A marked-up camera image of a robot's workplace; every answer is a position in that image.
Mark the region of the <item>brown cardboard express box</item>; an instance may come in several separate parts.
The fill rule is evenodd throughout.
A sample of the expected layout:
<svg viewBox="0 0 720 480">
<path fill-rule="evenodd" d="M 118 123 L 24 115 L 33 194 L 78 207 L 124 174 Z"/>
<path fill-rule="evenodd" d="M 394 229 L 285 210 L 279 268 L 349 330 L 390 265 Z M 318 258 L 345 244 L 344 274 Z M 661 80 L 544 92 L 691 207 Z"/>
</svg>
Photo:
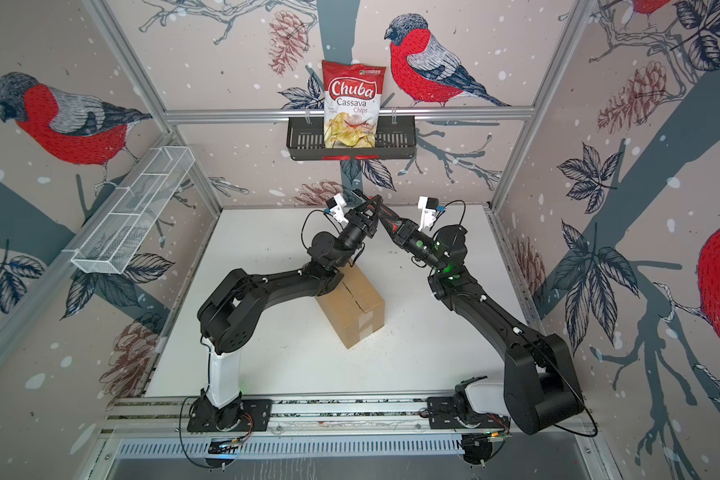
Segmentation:
<svg viewBox="0 0 720 480">
<path fill-rule="evenodd" d="M 316 298 L 346 349 L 371 336 L 385 325 L 385 301 L 362 270 L 343 267 L 342 279 L 325 295 Z"/>
</svg>

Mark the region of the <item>red black utility knife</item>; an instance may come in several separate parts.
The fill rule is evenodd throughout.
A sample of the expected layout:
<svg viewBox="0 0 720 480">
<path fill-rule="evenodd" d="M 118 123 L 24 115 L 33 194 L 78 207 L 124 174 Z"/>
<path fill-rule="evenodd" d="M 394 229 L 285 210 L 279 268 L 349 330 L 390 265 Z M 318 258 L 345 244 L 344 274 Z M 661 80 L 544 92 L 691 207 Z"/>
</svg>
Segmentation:
<svg viewBox="0 0 720 480">
<path fill-rule="evenodd" d="M 361 190 L 351 191 L 360 204 L 351 210 L 352 223 L 368 238 L 372 238 L 379 226 L 387 232 L 391 239 L 395 239 L 402 226 L 401 217 L 391 208 L 387 207 L 381 196 L 368 197 Z"/>
</svg>

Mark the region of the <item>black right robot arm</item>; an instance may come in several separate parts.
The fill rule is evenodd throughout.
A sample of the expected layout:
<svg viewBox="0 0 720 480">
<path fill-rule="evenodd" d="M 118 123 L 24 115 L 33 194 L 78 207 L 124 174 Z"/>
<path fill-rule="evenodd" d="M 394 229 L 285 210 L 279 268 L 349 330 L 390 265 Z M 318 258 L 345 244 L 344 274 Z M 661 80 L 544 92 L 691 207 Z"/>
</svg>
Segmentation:
<svg viewBox="0 0 720 480">
<path fill-rule="evenodd" d="M 394 244 L 431 268 L 427 281 L 433 296 L 466 319 L 503 357 L 503 403 L 520 430 L 535 434 L 585 410 L 563 339 L 524 325 L 469 272 L 466 228 L 446 225 L 429 236 L 387 207 L 380 208 L 379 222 Z"/>
</svg>

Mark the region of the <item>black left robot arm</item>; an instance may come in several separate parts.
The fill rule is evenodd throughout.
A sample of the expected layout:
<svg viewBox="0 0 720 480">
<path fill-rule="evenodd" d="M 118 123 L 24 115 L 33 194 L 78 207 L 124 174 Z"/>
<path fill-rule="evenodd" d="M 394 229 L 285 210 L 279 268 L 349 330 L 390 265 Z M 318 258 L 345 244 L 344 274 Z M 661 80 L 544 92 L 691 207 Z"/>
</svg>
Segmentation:
<svg viewBox="0 0 720 480">
<path fill-rule="evenodd" d="M 302 298 L 331 293 L 344 271 L 364 250 L 364 242 L 378 228 L 380 196 L 367 197 L 344 214 L 345 226 L 334 235 L 321 231 L 307 248 L 309 261 L 298 269 L 253 275 L 230 271 L 197 313 L 201 342 L 209 349 L 208 383 L 198 407 L 214 415 L 237 417 L 242 393 L 239 387 L 239 351 L 251 340 L 264 310 Z"/>
</svg>

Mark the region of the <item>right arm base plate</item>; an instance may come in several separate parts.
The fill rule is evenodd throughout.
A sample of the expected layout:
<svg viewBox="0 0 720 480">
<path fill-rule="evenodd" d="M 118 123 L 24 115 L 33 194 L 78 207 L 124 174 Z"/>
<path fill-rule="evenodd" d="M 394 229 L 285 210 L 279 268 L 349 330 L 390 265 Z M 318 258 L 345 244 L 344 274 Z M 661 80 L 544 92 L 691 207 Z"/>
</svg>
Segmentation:
<svg viewBox="0 0 720 480">
<path fill-rule="evenodd" d="M 477 413 L 460 395 L 428 397 L 426 406 L 418 415 L 435 430 L 445 429 L 498 429 L 508 431 L 510 419 L 495 413 Z"/>
</svg>

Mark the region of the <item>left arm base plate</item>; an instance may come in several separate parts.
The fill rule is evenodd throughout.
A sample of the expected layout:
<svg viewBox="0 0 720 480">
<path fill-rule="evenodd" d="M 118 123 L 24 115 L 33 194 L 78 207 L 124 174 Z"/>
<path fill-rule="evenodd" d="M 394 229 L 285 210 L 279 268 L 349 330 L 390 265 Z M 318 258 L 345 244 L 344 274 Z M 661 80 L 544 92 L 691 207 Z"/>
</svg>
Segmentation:
<svg viewBox="0 0 720 480">
<path fill-rule="evenodd" d="M 237 398 L 222 408 L 203 396 L 195 400 L 187 414 L 190 433 L 263 432 L 267 430 L 273 401 Z"/>
</svg>

